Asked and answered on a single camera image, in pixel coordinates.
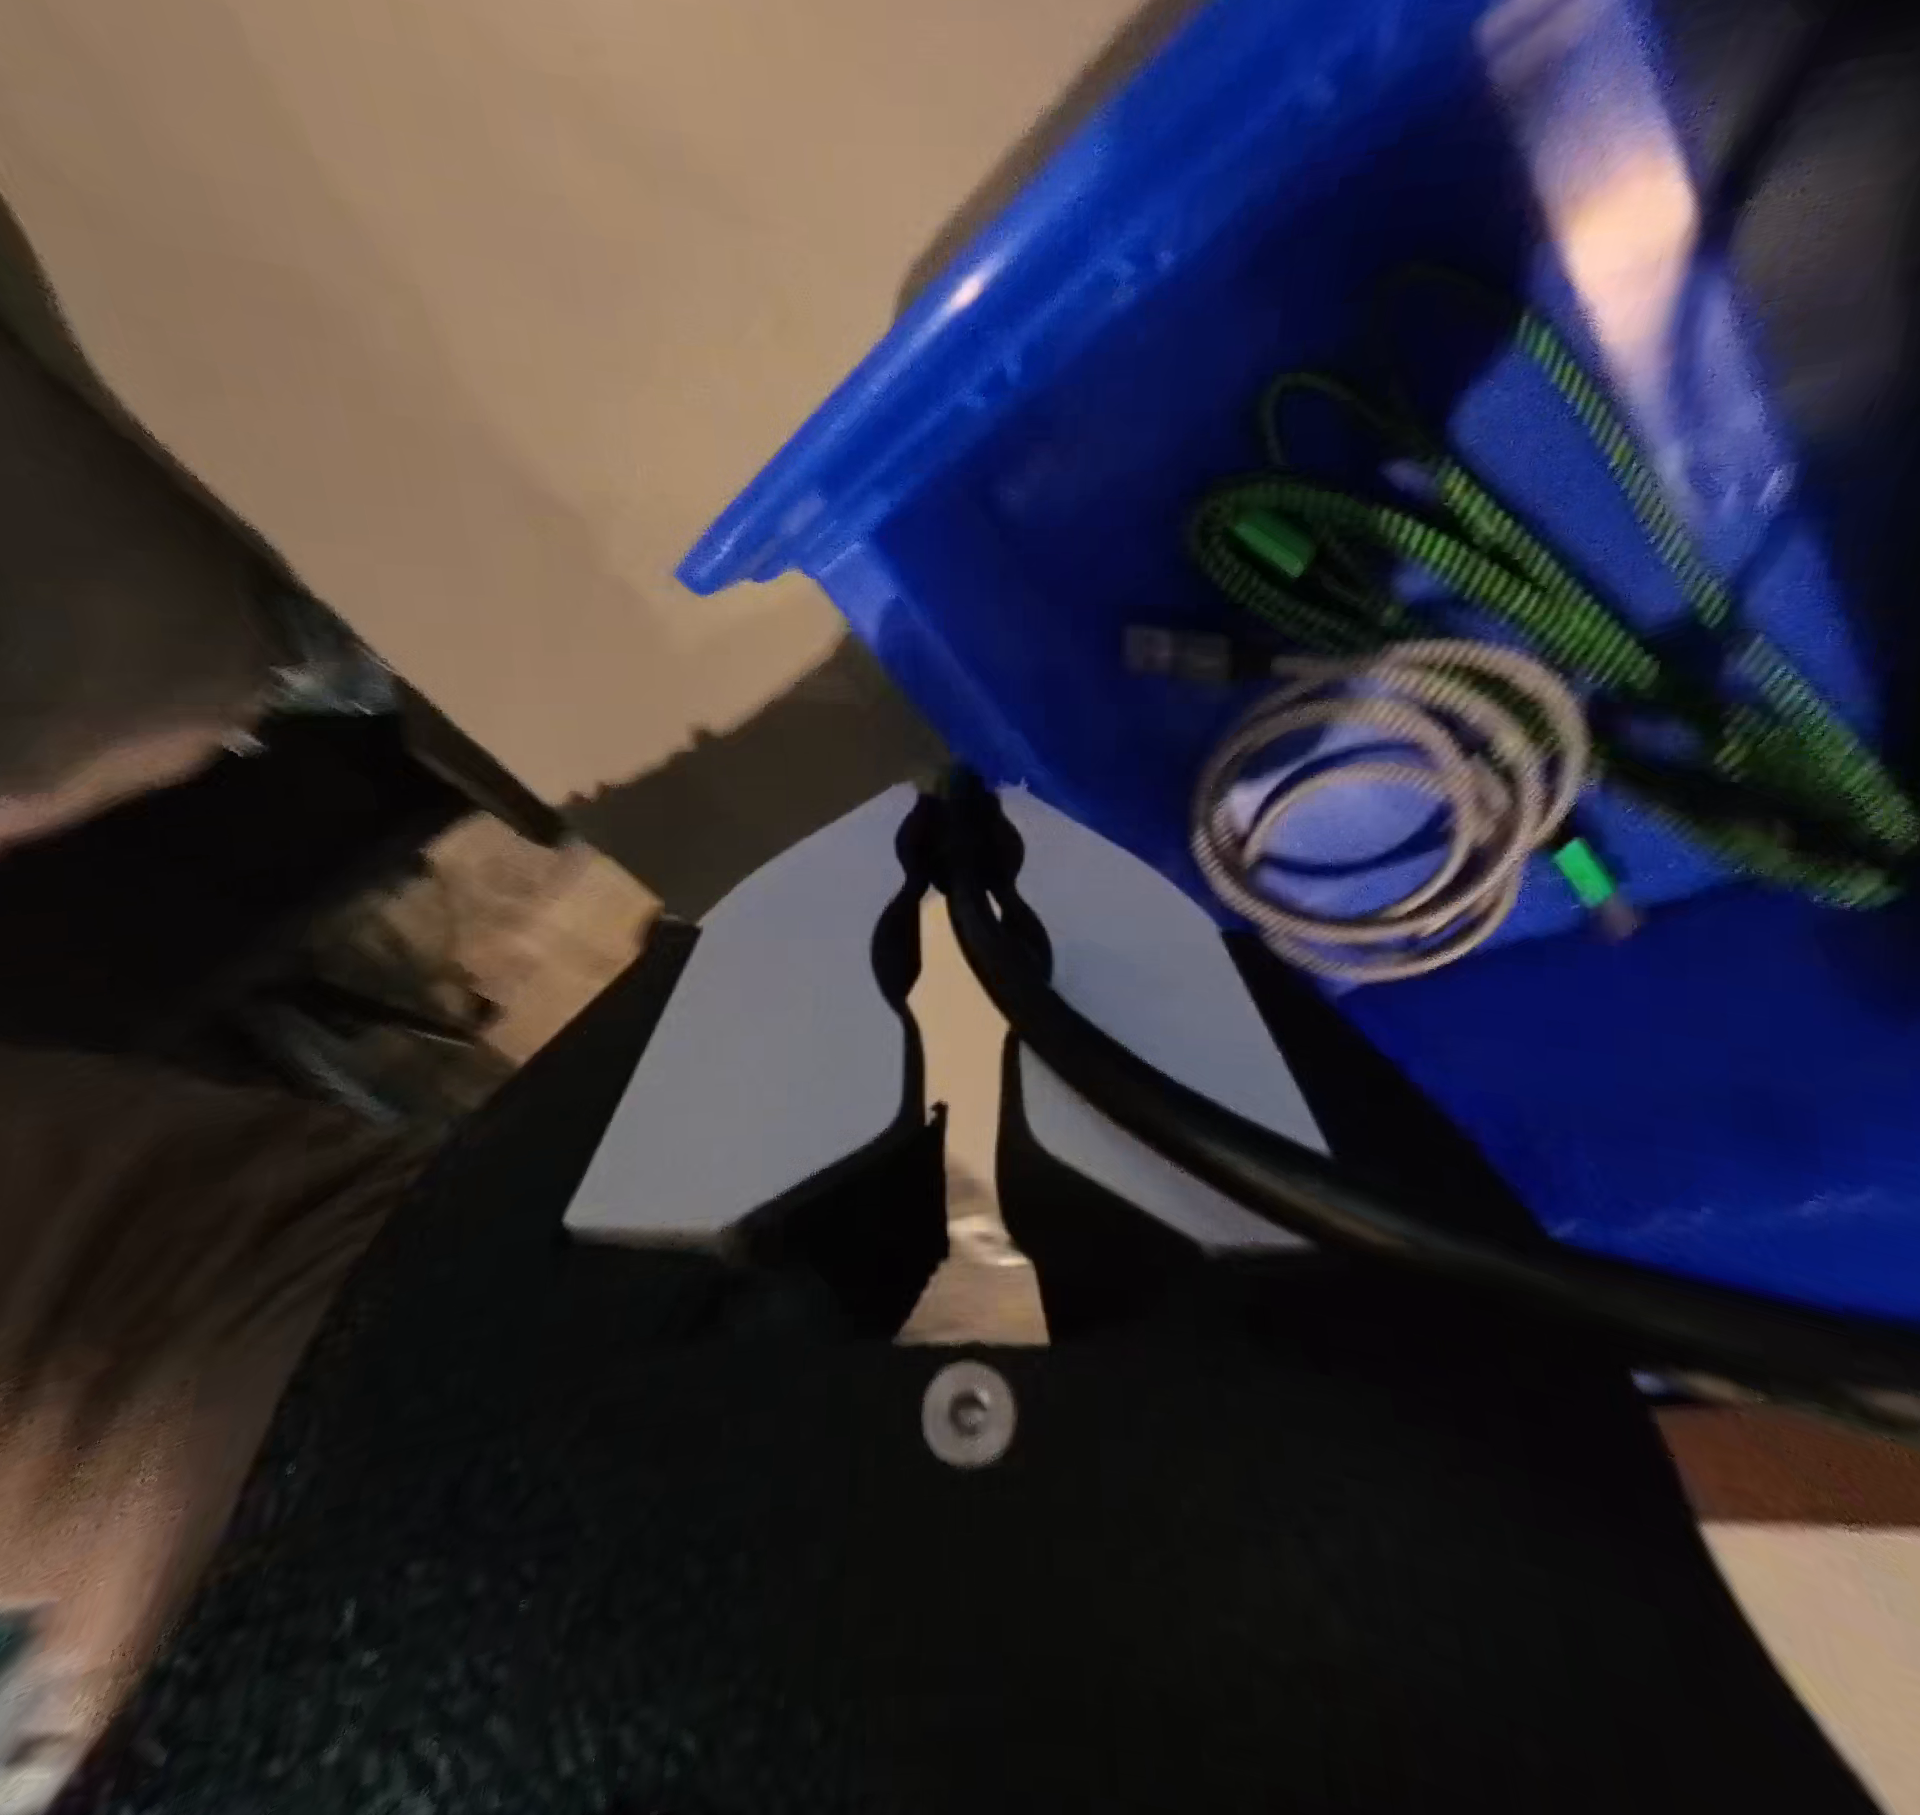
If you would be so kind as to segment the blue plastic bin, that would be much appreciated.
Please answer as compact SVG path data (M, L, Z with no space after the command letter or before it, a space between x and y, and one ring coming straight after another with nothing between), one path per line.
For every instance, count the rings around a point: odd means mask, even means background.
M1916 0L1208 0L679 576L941 730L964 953L1149 1147L1916 1429ZM1046 984L1010 786L1323 1151Z

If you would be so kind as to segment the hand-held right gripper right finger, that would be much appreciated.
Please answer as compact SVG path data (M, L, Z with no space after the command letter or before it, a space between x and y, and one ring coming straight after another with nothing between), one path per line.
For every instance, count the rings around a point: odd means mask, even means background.
M1210 916L1165 873L1031 790L995 790L1012 886L1046 984L1120 1049L1297 1147L1325 1135ZM1109 1118L1044 1063L1012 1015L1017 1118L1039 1151L1208 1259L1288 1259L1309 1242L1257 1217Z

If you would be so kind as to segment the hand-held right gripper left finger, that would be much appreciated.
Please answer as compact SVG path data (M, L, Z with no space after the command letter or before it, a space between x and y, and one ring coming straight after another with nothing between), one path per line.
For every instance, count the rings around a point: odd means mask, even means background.
M924 882L899 783L816 831L701 918L579 1188L579 1240L725 1240L808 1179L927 1120L907 987L883 984L890 911L919 944Z

